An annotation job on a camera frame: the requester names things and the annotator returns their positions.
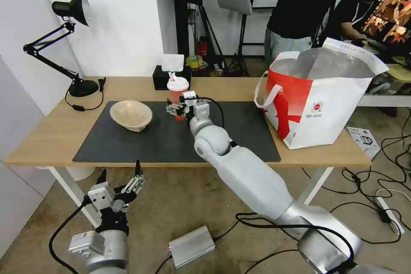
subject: bag handle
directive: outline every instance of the bag handle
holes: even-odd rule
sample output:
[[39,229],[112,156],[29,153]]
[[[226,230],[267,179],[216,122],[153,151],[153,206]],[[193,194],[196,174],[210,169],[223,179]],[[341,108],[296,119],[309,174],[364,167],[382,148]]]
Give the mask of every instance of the bag handle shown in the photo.
[[267,96],[267,99],[265,100],[265,103],[263,103],[262,105],[260,105],[260,104],[257,102],[257,96],[258,96],[258,92],[259,92],[259,90],[260,90],[260,86],[261,86],[262,79],[263,79],[263,77],[265,76],[265,74],[268,74],[268,71],[265,71],[264,74],[261,76],[260,80],[258,81],[256,90],[255,90],[255,92],[254,92],[254,103],[256,104],[256,106],[257,106],[258,108],[266,108],[269,104],[271,104],[272,102],[274,102],[274,99],[275,99],[275,97],[277,96],[277,93],[278,93],[279,91],[282,91],[282,90],[283,90],[283,87],[282,87],[282,86],[276,84],[276,85],[271,89],[270,94]]

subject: white shopping bag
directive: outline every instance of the white shopping bag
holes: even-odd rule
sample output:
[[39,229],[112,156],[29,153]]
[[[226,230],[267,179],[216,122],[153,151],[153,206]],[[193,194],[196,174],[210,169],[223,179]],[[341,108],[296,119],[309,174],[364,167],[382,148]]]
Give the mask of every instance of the white shopping bag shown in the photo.
[[[326,39],[322,48],[280,53],[254,102],[289,149],[333,144],[372,78],[388,70],[360,47]],[[265,99],[257,96],[268,73]]]

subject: desk lamp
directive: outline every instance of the desk lamp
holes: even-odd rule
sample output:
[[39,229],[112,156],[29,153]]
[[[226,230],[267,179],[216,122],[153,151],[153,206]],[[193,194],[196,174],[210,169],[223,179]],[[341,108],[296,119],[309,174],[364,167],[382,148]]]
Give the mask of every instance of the desk lamp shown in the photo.
[[[38,40],[35,40],[33,43],[24,45],[23,50],[25,53],[37,58],[38,60],[42,61],[43,63],[51,66],[55,70],[59,71],[60,73],[66,75],[67,77],[73,80],[68,92],[71,96],[74,97],[83,97],[93,94],[99,89],[99,86],[95,81],[92,80],[83,80],[80,78],[77,72],[71,71],[67,68],[64,68],[54,62],[50,61],[49,59],[45,58],[44,56],[40,55],[40,51],[45,49],[46,47],[54,44],[55,42],[65,38],[66,36],[72,34],[74,32],[75,22],[73,22],[70,17],[73,17],[75,20],[80,22],[85,26],[90,26],[91,23],[91,11],[90,5],[88,0],[71,0],[70,2],[60,2],[55,1],[51,4],[53,12],[61,16],[61,18],[65,21],[65,23],[58,27],[57,29],[47,33],[45,36],[42,36]],[[51,39],[45,41],[46,38],[59,32],[62,29],[66,29],[68,32],[65,32],[61,36],[56,39]]]

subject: ceramic bowl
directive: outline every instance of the ceramic bowl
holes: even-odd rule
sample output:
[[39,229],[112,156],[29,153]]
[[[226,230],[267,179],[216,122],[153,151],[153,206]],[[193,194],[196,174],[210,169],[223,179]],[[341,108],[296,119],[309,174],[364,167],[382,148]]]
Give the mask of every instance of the ceramic bowl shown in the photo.
[[120,101],[110,108],[111,118],[130,131],[140,132],[153,119],[151,109],[138,101]]

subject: lamp shade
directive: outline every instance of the lamp shade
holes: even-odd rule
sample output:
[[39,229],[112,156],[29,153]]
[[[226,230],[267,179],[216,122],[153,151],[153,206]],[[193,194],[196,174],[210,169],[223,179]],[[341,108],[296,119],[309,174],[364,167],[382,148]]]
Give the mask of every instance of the lamp shade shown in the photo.
[[73,17],[85,26],[90,26],[91,24],[91,10],[88,0],[54,1],[51,4],[51,8],[56,15]]

